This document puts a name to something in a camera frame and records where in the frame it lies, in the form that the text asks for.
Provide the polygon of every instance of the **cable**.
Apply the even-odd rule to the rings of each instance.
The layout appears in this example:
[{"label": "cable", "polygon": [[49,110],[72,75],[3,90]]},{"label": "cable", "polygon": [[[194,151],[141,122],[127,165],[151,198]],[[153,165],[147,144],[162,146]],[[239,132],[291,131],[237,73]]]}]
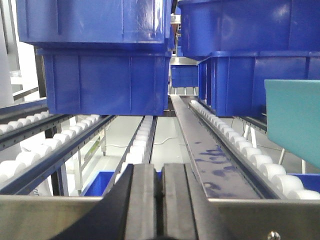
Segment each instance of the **cable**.
[{"label": "cable", "polygon": [[[172,136],[172,137],[168,137],[166,138],[165,140],[163,140],[162,142],[156,142],[154,143],[153,145],[162,145],[164,144],[166,141],[170,140],[170,139],[177,139],[178,137],[177,136]],[[128,146],[121,146],[121,145],[116,145],[116,144],[108,144],[108,145],[105,145],[106,147],[116,147],[116,148],[127,148]]]},{"label": "cable", "polygon": [[178,137],[177,136],[172,136],[172,137],[168,137],[166,138],[164,141],[162,142],[157,142],[157,143],[154,143],[154,145],[162,145],[164,144],[166,141],[170,140],[170,139],[177,139]]}]

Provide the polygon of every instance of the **screw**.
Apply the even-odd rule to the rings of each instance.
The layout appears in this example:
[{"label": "screw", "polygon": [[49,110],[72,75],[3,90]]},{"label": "screw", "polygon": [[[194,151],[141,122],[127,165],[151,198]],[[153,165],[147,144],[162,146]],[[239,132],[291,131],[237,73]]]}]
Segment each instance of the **screw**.
[{"label": "screw", "polygon": [[268,238],[267,240],[281,240],[281,236],[279,233],[277,233],[276,231],[271,231],[268,234]]}]

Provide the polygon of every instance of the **blue plastic crate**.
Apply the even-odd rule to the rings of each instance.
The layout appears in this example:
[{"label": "blue plastic crate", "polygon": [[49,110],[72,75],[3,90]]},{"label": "blue plastic crate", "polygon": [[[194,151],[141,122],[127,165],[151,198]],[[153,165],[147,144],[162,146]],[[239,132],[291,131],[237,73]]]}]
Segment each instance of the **blue plastic crate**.
[{"label": "blue plastic crate", "polygon": [[318,0],[181,0],[184,56],[320,51]]},{"label": "blue plastic crate", "polygon": [[102,196],[114,173],[114,171],[99,171],[95,178],[83,190],[81,196]]},{"label": "blue plastic crate", "polygon": [[171,0],[17,0],[19,39],[42,48],[167,50]]},{"label": "blue plastic crate", "polygon": [[266,106],[265,79],[320,79],[320,53],[214,52],[200,63],[199,96],[217,116],[260,117]]},{"label": "blue plastic crate", "polygon": [[320,174],[314,173],[292,173],[291,175],[298,177],[303,186],[307,190],[312,190],[320,193]]},{"label": "blue plastic crate", "polygon": [[171,53],[47,49],[47,103],[53,114],[162,115]]},{"label": "blue plastic crate", "polygon": [[265,89],[268,138],[320,168],[320,80],[269,79]]},{"label": "blue plastic crate", "polygon": [[196,65],[171,65],[172,87],[197,87],[198,67]]}]

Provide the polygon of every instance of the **blue crate bottom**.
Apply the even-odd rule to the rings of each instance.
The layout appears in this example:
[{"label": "blue crate bottom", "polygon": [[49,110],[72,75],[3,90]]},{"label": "blue crate bottom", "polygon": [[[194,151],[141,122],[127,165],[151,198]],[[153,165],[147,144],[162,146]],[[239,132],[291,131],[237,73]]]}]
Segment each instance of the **blue crate bottom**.
[{"label": "blue crate bottom", "polygon": [[266,79],[320,79],[320,53],[217,51],[199,65],[199,98],[219,117],[260,117]]},{"label": "blue crate bottom", "polygon": [[[100,197],[104,193],[114,171],[99,171],[95,178],[83,190],[81,196]],[[162,172],[157,172],[157,176],[161,179]]]},{"label": "blue crate bottom", "polygon": [[171,53],[46,49],[52,114],[162,115]]}]

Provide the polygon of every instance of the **white roller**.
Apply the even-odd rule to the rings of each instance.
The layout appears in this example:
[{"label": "white roller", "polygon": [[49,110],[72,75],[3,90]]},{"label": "white roller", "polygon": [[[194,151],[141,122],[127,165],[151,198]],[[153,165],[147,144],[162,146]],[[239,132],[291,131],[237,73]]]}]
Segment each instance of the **white roller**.
[{"label": "white roller", "polygon": [[143,140],[143,141],[148,141],[148,136],[146,135],[136,135],[135,140]]},{"label": "white roller", "polygon": [[97,119],[96,119],[95,117],[92,117],[92,116],[88,116],[88,117],[86,118],[86,120],[91,121],[92,124],[95,124],[95,123],[97,122]]},{"label": "white roller", "polygon": [[127,162],[123,162],[122,165],[121,165],[120,173],[123,173],[126,170],[127,166],[128,166],[128,163]]},{"label": "white roller", "polygon": [[82,130],[85,130],[88,127],[88,125],[83,122],[77,122],[75,126],[82,128]]},{"label": "white roller", "polygon": [[149,132],[148,131],[145,131],[145,130],[138,130],[136,132],[137,135],[145,135],[145,136],[148,136],[149,135]]},{"label": "white roller", "polygon": [[76,131],[71,129],[63,130],[61,133],[68,135],[70,139],[74,138],[77,135]]},{"label": "white roller", "polygon": [[39,118],[36,117],[36,116],[33,116],[33,115],[27,116],[26,119],[29,119],[29,120],[31,121],[31,123],[34,123],[34,122],[36,122],[36,121],[39,121]]},{"label": "white roller", "polygon": [[48,111],[42,111],[40,112],[45,118],[49,117],[49,112]]},{"label": "white roller", "polygon": [[234,146],[240,151],[242,152],[242,150],[246,147],[252,147],[252,143],[244,140],[244,141],[237,141],[234,143]]},{"label": "white roller", "polygon": [[304,185],[297,176],[292,175],[275,175],[271,182],[280,190],[286,197],[292,190],[302,190]]},{"label": "white roller", "polygon": [[53,138],[46,138],[42,144],[50,146],[52,150],[55,150],[56,148],[62,146],[61,140]]},{"label": "white roller", "polygon": [[88,127],[92,125],[92,122],[90,120],[82,120],[81,123],[87,124]]},{"label": "white roller", "polygon": [[130,153],[131,154],[141,154],[142,156],[144,156],[145,148],[143,146],[131,146]]},{"label": "white roller", "polygon": [[143,122],[142,123],[144,123],[144,124],[152,124],[152,119],[145,119],[145,120],[143,120]]},{"label": "white roller", "polygon": [[231,141],[232,137],[240,137],[240,134],[236,131],[228,131],[225,136],[229,141]]},{"label": "white roller", "polygon": [[150,127],[149,126],[141,126],[141,127],[139,127],[139,130],[150,132]]},{"label": "white roller", "polygon": [[52,147],[47,145],[38,145],[31,150],[31,152],[39,154],[41,158],[48,156],[52,151]]},{"label": "white roller", "polygon": [[213,124],[214,124],[214,126],[218,127],[219,125],[226,124],[226,123],[218,118],[218,119],[213,120]]},{"label": "white roller", "polygon": [[56,134],[53,136],[53,139],[60,140],[61,143],[64,144],[65,142],[67,142],[67,141],[70,140],[70,137],[69,137],[69,135],[67,135],[67,134],[56,133]]},{"label": "white roller", "polygon": [[224,128],[222,129],[223,135],[226,136],[228,132],[234,132],[234,130],[233,130],[231,127],[224,127]]},{"label": "white roller", "polygon": [[258,168],[259,171],[270,181],[275,175],[286,175],[287,172],[282,165],[274,163],[264,163]]},{"label": "white roller", "polygon": [[90,117],[95,118],[97,121],[100,119],[100,115],[98,114],[91,114]]},{"label": "white roller", "polygon": [[260,168],[262,164],[272,164],[272,158],[268,155],[263,154],[254,154],[249,158],[249,161],[255,166],[257,169]]},{"label": "white roller", "polygon": [[216,115],[214,115],[214,114],[210,114],[210,115],[209,115],[209,120],[210,120],[210,122],[213,123],[215,119],[218,119],[218,117],[217,117]]},{"label": "white roller", "polygon": [[42,114],[42,113],[36,113],[34,116],[37,117],[39,120],[42,120],[42,119],[46,118],[46,116],[44,114]]},{"label": "white roller", "polygon": [[13,126],[8,125],[8,124],[0,124],[0,131],[5,134],[7,132],[10,132],[14,129]]},{"label": "white roller", "polygon": [[231,137],[230,139],[230,142],[235,145],[237,142],[240,142],[240,141],[247,141],[247,139],[243,136],[238,136],[238,135],[234,135]]},{"label": "white roller", "polygon": [[152,123],[151,122],[143,122],[141,123],[140,127],[151,127]]},{"label": "white roller", "polygon": [[31,120],[30,119],[26,119],[26,118],[19,118],[17,121],[19,123],[21,123],[22,126],[26,126],[28,124],[31,124]]},{"label": "white roller", "polygon": [[242,149],[241,153],[247,158],[251,158],[252,155],[262,154],[259,148],[255,148],[252,146],[246,146]]},{"label": "white roller", "polygon": [[40,155],[36,152],[23,151],[16,156],[15,160],[17,162],[24,163],[26,167],[29,167],[31,164],[37,162],[40,158]]},{"label": "white roller", "polygon": [[75,134],[77,134],[77,135],[78,135],[80,132],[83,131],[83,130],[82,130],[82,127],[80,127],[80,126],[70,126],[69,129],[75,131]]},{"label": "white roller", "polygon": [[133,140],[132,146],[139,146],[139,147],[146,147],[147,146],[147,141],[143,140]]},{"label": "white roller", "polygon": [[4,174],[8,178],[12,178],[25,168],[26,165],[20,161],[6,160],[0,163],[0,175]]},{"label": "white roller", "polygon": [[3,174],[3,173],[0,174],[0,184],[3,183],[3,182],[5,182],[5,181],[7,181],[8,179],[9,179],[9,178],[8,178],[7,175],[5,175],[5,174]]},{"label": "white roller", "polygon": [[10,122],[8,122],[8,125],[12,126],[13,129],[18,129],[18,128],[23,127],[23,124],[19,121],[10,121]]},{"label": "white roller", "polygon": [[222,129],[229,129],[230,126],[228,124],[219,124],[218,129],[222,131]]},{"label": "white roller", "polygon": [[301,200],[320,200],[320,193],[312,190],[292,190],[288,193],[288,199],[301,199]]},{"label": "white roller", "polygon": [[143,155],[139,153],[127,153],[125,156],[125,162],[127,164],[141,164]]}]

